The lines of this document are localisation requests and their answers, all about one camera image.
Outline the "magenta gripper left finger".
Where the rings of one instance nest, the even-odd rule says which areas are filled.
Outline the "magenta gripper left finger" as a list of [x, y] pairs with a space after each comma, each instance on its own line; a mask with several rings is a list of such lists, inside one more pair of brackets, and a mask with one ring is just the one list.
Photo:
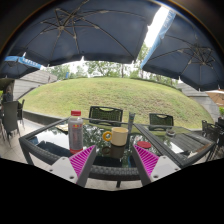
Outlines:
[[48, 171], [78, 186], [84, 187], [95, 157], [96, 146], [92, 145], [70, 157], [61, 157]]

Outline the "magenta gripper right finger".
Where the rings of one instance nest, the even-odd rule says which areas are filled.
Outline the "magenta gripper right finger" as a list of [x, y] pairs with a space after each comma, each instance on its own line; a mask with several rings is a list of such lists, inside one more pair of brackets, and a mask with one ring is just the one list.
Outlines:
[[134, 146], [132, 155], [143, 186], [180, 170], [169, 157], [157, 156], [137, 145]]

